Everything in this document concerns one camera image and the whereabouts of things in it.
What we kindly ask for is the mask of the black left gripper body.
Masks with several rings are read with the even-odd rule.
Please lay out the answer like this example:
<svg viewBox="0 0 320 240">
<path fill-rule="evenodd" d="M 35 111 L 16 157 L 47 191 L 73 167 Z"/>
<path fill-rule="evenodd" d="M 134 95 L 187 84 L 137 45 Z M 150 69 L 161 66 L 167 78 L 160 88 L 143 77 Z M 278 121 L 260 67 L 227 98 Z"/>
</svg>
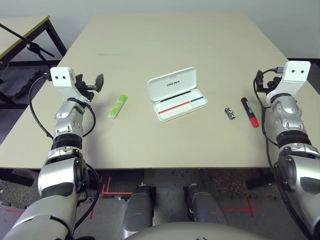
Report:
<svg viewBox="0 0 320 240">
<path fill-rule="evenodd" d="M 89 101 L 91 101 L 94 98 L 93 91 L 96 91 L 95 85 L 86 85 L 84 81 L 78 82 L 76 84 L 76 88 L 80 92 L 80 94 L 84 97 L 86 97 Z"/>
</svg>

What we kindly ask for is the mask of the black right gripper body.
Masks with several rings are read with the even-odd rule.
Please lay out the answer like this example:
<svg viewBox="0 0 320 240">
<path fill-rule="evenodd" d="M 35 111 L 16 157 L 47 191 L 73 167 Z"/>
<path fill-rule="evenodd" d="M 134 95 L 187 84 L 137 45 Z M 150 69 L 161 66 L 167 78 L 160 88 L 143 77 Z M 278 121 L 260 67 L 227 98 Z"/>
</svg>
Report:
<svg viewBox="0 0 320 240">
<path fill-rule="evenodd" d="M 268 95 L 270 92 L 274 91 L 276 89 L 276 87 L 278 86 L 278 84 L 280 83 L 280 81 L 282 80 L 281 77 L 274 77 L 273 80 L 269 81 L 267 83 L 267 88 L 264 88 L 263 92 Z"/>
</svg>

